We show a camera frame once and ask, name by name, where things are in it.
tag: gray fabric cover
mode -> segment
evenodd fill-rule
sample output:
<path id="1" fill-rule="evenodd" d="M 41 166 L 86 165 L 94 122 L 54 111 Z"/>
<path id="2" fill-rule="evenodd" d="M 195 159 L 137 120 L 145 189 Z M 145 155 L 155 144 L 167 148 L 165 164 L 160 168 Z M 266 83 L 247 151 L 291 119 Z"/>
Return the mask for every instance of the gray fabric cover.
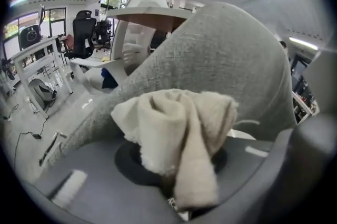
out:
<path id="1" fill-rule="evenodd" d="M 215 91 L 239 103 L 238 120 L 260 125 L 237 129 L 273 141 L 295 126 L 290 66 L 281 44 L 255 18 L 226 3 L 213 3 L 184 22 L 120 86 L 103 99 L 49 159 L 120 133 L 110 116 L 132 97 L 161 89 Z"/>

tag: gray floor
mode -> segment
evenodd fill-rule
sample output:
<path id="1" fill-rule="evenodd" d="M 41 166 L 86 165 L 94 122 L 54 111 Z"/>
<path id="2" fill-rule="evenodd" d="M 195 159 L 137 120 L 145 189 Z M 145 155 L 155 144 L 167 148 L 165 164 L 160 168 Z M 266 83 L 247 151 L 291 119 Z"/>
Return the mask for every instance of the gray floor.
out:
<path id="1" fill-rule="evenodd" d="M 109 56 L 109 52 L 99 51 L 94 53 L 91 60 L 101 60 L 102 57 Z M 70 68 L 65 65 L 66 73 Z M 55 71 L 58 85 L 49 80 L 47 76 L 38 74 L 35 77 L 55 87 L 57 99 L 55 104 L 47 111 L 48 120 L 44 124 L 42 139 L 36 140 L 30 134 L 22 134 L 16 152 L 15 170 L 18 175 L 29 181 L 34 182 L 42 173 L 43 168 L 38 164 L 38 160 L 43 156 L 45 150 L 50 145 L 56 131 L 70 136 L 87 115 L 96 107 L 99 99 L 103 96 L 89 94 L 81 84 L 72 80 L 69 75 L 73 94 L 69 94 L 66 86 L 59 79 L 58 71 Z M 33 107 L 26 95 L 24 88 L 20 85 L 13 96 L 6 101 L 6 110 L 19 104 L 18 109 L 12 114 L 9 121 L 5 121 L 3 135 L 4 151 L 8 156 L 9 162 L 14 166 L 14 154 L 17 140 L 21 132 L 40 133 L 45 119 L 40 114 L 34 114 Z"/>

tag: crumpled cloth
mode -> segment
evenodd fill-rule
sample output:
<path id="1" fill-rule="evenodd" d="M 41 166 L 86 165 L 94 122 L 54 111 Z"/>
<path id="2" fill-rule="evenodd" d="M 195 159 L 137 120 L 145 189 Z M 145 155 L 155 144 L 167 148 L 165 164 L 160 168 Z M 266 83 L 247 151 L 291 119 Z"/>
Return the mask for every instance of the crumpled cloth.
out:
<path id="1" fill-rule="evenodd" d="M 129 99 L 111 116 L 125 138 L 141 146 L 146 169 L 175 176 L 180 211 L 218 203 L 211 158 L 235 123 L 237 107 L 228 95 L 170 89 Z"/>

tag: ceiling light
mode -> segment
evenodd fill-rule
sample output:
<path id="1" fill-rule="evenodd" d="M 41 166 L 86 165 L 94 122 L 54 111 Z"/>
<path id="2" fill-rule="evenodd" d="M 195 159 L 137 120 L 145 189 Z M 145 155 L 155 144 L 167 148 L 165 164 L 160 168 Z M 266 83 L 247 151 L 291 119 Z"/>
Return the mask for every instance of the ceiling light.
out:
<path id="1" fill-rule="evenodd" d="M 297 38 L 294 38 L 294 37 L 289 37 L 289 39 L 292 41 L 292 42 L 296 42 L 296 43 L 299 43 L 299 44 L 302 44 L 304 46 L 307 46 L 311 49 L 314 49 L 314 50 L 318 50 L 318 47 L 316 45 L 313 45 L 309 42 L 306 42 L 306 41 L 302 41 L 302 40 L 298 40 Z"/>
<path id="2" fill-rule="evenodd" d="M 12 6 L 14 6 L 14 5 L 18 4 L 18 3 L 21 3 L 21 2 L 23 2 L 23 1 L 25 1 L 25 0 L 13 0 L 13 1 L 11 2 L 11 4 L 10 4 L 10 7 L 12 7 Z"/>

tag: beige towel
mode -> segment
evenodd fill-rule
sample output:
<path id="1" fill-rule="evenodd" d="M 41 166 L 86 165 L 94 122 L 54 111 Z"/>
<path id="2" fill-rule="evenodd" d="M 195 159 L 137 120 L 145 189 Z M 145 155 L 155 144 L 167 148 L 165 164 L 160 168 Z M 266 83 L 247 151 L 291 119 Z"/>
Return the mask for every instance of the beige towel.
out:
<path id="1" fill-rule="evenodd" d="M 211 157 L 232 128 L 236 109 L 227 95 L 171 89 L 132 98 L 117 105 L 111 116 L 125 138 L 141 146 L 146 169 L 175 176 L 180 211 L 217 204 Z"/>

